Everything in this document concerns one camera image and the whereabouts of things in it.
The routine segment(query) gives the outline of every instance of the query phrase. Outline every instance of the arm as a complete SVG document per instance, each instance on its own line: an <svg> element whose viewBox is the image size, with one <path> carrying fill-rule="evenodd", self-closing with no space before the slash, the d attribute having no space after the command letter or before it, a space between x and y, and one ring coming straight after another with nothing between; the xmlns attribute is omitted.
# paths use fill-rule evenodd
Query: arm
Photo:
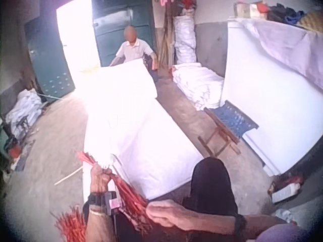
<svg viewBox="0 0 323 242"><path fill-rule="evenodd" d="M91 193L104 194L110 181L110 169L102 169L97 163L91 170ZM106 207L90 205L86 226L86 242L115 242L115 234L111 218L106 215Z"/></svg>
<svg viewBox="0 0 323 242"><path fill-rule="evenodd" d="M109 67L114 67L114 66L116 66L118 63L119 63L119 61L122 59L122 57L118 57L118 56L116 56L113 60L112 60L112 62L111 62L111 64L110 64L110 66Z"/></svg>
<svg viewBox="0 0 323 242"><path fill-rule="evenodd" d="M152 58L152 69L153 70L157 70L158 69L158 59L157 59L157 55L153 52L153 50L150 48L150 46L145 43L145 49L144 49L144 53L149 55Z"/></svg>
<svg viewBox="0 0 323 242"><path fill-rule="evenodd" d="M152 202L147 215L165 227L177 226L183 230L198 230L219 234L234 234L235 217L196 213L174 201ZM246 239L255 239L268 228L285 221L266 215L244 216L247 224L243 231Z"/></svg>
<svg viewBox="0 0 323 242"><path fill-rule="evenodd" d="M247 221L243 231L246 239L256 239L262 232L270 227L286 223L285 221L267 215L246 215ZM234 234L235 217L200 214L192 220L192 230L206 231L220 234Z"/></svg>
<svg viewBox="0 0 323 242"><path fill-rule="evenodd" d="M86 242L116 241L112 220L99 206L90 205L85 240Z"/></svg>
<svg viewBox="0 0 323 242"><path fill-rule="evenodd" d="M110 67L117 65L124 56L125 54L124 54L123 44L122 44L116 54L116 57L112 60Z"/></svg>
<svg viewBox="0 0 323 242"><path fill-rule="evenodd" d="M150 54L150 56L152 58L152 69L157 70L158 69L157 55L153 52L153 53Z"/></svg>

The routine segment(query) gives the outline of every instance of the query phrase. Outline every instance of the white sack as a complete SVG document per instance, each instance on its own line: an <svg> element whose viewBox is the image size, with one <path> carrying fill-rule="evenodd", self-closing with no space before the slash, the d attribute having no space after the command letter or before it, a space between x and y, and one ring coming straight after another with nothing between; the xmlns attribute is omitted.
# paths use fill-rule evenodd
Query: white sack
<svg viewBox="0 0 323 242"><path fill-rule="evenodd" d="M196 62L196 38L193 16L174 18L177 64Z"/></svg>
<svg viewBox="0 0 323 242"><path fill-rule="evenodd" d="M18 140L26 134L22 127L16 125L26 115L30 126L41 115L41 100L35 89L21 91L14 108L6 115L6 122L11 124L11 131Z"/></svg>
<svg viewBox="0 0 323 242"><path fill-rule="evenodd" d="M87 100L84 151L102 166L114 153L121 162L114 163L116 170L147 199L190 181L202 156L156 101L155 85L142 60L101 68L95 79ZM90 169L85 163L85 201Z"/></svg>

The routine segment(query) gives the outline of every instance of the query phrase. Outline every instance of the elderly man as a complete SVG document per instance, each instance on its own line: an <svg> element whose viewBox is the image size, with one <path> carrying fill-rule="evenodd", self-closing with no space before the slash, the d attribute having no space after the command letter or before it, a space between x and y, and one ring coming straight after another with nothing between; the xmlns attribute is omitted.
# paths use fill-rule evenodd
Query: elderly man
<svg viewBox="0 0 323 242"><path fill-rule="evenodd" d="M116 57L111 62L110 66L115 66L120 63L122 58L125 58L124 62L130 62L134 59L144 58L145 54L152 58L151 67L148 68L149 73L154 78L152 71L157 70L158 60L156 54L150 48L146 41L137 38L136 29L133 26L128 26L125 29L124 36L126 42L124 42L118 50Z"/></svg>

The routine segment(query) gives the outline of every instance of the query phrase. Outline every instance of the person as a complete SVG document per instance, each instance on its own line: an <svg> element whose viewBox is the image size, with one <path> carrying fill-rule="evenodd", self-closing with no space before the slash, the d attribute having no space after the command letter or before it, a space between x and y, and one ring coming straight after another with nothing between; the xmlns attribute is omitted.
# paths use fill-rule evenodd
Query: person
<svg viewBox="0 0 323 242"><path fill-rule="evenodd" d="M158 60L156 54L146 41L137 38L137 31L132 25L126 27L124 37L126 42L122 43L110 66L112 67L120 64L123 58L125 63L143 58L148 72L156 82L158 80L156 73L156 70L158 69Z"/></svg>
<svg viewBox="0 0 323 242"><path fill-rule="evenodd" d="M105 193L110 170L98 164L91 171L91 193ZM118 241L142 241L127 217L120 213L117 222L106 216L105 208L85 204L83 212L87 222L86 241L116 241L114 226L118 228ZM219 159L209 157L194 168L191 193L183 206L172 200L150 202L147 216L164 227L176 226L190 231L189 242L246 241L292 242L302 241L304 231L296 225L267 215L239 215L231 189L227 169Z"/></svg>

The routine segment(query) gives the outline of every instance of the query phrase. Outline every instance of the blue woven seat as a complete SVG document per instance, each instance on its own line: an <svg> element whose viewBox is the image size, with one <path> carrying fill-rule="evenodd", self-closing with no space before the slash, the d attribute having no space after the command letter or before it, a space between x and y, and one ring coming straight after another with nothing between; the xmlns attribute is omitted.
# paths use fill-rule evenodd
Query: blue woven seat
<svg viewBox="0 0 323 242"><path fill-rule="evenodd" d="M251 118L229 101L226 101L222 107L209 108L209 110L239 139L245 132L258 128Z"/></svg>

